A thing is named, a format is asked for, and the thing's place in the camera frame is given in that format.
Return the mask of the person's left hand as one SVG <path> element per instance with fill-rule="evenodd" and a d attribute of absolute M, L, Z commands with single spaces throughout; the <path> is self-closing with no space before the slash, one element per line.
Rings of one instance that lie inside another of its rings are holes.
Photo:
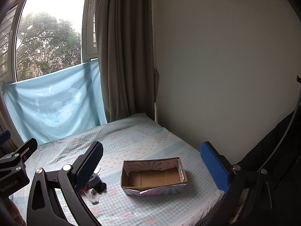
<path fill-rule="evenodd" d="M 26 226 L 26 222 L 22 218 L 19 209 L 11 199 L 8 202 L 8 211 L 18 226 Z"/>

